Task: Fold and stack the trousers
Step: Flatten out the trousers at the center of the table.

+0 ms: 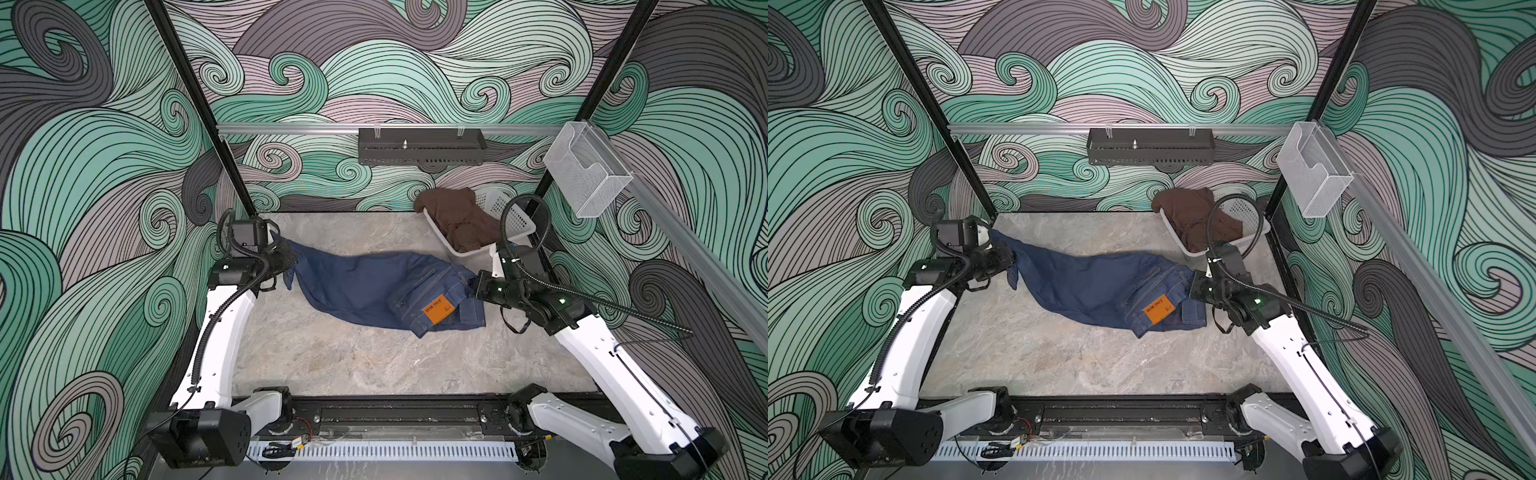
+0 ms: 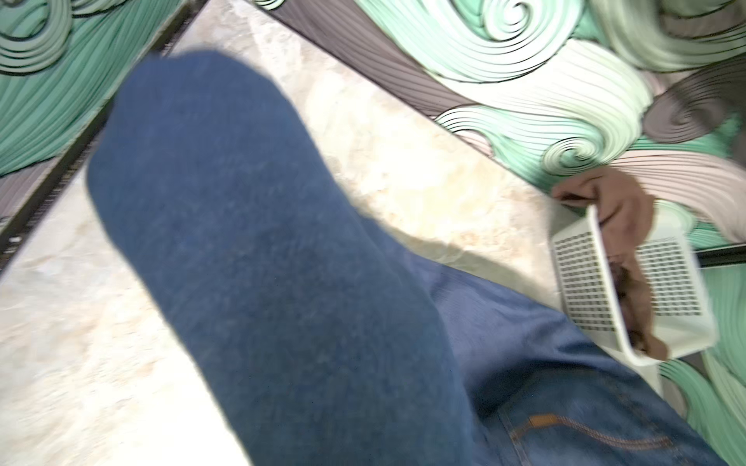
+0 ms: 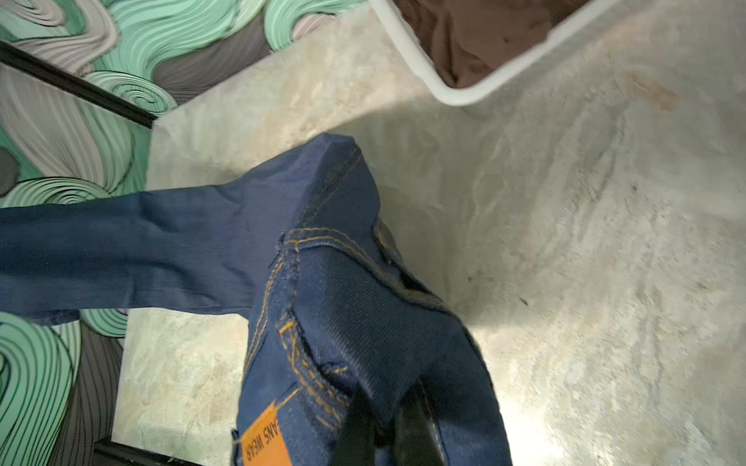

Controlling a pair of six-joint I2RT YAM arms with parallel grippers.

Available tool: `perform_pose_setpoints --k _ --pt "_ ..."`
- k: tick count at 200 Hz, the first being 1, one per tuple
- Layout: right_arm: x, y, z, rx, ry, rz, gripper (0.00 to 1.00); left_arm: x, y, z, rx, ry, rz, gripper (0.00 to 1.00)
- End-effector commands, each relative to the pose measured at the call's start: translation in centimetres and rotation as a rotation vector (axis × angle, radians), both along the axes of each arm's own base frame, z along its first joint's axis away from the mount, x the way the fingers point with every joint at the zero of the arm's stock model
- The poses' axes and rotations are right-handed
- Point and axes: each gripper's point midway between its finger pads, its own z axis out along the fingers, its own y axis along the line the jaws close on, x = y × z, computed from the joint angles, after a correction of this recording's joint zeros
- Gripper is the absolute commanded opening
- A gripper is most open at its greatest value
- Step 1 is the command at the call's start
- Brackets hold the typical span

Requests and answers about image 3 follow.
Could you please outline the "blue denim jeans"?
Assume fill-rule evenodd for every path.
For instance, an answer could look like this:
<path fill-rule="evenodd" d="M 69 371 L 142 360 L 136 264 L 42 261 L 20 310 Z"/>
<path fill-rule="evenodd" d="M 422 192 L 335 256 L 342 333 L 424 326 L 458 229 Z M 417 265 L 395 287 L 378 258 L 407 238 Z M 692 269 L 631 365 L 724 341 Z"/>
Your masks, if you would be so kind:
<path fill-rule="evenodd" d="M 471 335 L 402 263 L 361 149 L 322 134 L 219 186 L 1 213 L 1 308 L 32 322 L 163 308 L 246 318 L 237 465 L 330 465 L 356 392 L 375 464 L 421 381 L 444 465 L 508 465 Z"/>

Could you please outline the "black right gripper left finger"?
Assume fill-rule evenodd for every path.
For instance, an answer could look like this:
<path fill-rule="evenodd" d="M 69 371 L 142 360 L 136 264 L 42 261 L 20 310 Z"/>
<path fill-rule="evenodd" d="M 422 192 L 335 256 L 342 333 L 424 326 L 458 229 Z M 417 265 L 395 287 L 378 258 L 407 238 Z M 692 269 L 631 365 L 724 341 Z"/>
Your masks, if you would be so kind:
<path fill-rule="evenodd" d="M 332 466 L 373 466 L 375 464 L 375 425 L 368 398 L 359 389 L 340 430 Z"/>

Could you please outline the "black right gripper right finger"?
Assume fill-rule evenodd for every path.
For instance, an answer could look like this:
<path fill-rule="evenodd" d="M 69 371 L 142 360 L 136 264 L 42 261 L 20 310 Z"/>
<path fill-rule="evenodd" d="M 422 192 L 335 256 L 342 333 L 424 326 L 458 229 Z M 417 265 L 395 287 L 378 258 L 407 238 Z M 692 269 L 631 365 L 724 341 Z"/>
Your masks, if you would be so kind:
<path fill-rule="evenodd" d="M 427 394 L 421 381 L 417 381 L 403 397 L 394 422 L 394 446 L 397 465 L 445 464 L 436 428 L 427 403 Z"/>

